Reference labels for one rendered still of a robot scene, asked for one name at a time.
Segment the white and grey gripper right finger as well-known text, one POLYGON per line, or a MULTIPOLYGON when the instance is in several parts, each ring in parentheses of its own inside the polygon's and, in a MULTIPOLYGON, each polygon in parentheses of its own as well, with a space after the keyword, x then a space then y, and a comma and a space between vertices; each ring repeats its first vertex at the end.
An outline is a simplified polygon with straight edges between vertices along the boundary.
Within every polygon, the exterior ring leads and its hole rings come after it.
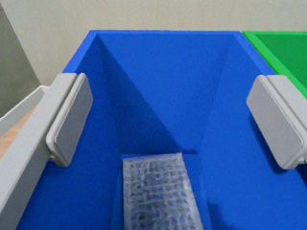
POLYGON ((307 100, 286 76, 259 75, 247 105, 281 169, 307 164, 307 100))

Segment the blue bin with label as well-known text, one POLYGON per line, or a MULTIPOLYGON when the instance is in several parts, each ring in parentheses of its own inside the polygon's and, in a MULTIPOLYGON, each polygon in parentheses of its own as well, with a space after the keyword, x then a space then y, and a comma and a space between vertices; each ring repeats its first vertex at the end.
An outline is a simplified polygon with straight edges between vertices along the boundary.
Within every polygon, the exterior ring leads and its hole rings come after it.
POLYGON ((181 152, 204 230, 307 230, 307 164, 281 169, 247 105, 275 75, 240 31, 90 30, 62 73, 93 96, 15 230, 124 230, 125 158, 181 152))

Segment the white well plate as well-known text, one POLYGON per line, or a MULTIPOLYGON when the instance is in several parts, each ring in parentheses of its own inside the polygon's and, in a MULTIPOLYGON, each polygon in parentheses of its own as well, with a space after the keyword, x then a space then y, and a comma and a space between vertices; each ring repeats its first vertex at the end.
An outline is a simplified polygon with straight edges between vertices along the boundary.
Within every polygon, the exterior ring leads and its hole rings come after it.
POLYGON ((122 165, 124 230, 204 230, 181 152, 122 165))

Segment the green bin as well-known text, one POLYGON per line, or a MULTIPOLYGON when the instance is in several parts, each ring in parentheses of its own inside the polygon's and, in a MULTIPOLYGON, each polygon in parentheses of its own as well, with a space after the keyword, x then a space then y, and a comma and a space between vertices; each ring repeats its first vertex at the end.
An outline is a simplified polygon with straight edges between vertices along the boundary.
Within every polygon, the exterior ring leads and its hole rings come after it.
POLYGON ((273 72, 286 76, 307 100, 307 32, 242 31, 242 35, 273 72))

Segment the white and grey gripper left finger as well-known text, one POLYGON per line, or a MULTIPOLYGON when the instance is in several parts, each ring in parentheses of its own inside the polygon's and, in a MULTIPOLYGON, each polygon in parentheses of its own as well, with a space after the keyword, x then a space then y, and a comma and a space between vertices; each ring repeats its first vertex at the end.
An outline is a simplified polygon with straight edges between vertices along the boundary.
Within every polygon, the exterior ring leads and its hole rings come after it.
POLYGON ((93 96, 86 74, 59 73, 0 160, 0 230, 15 230, 47 162, 68 167, 93 96))

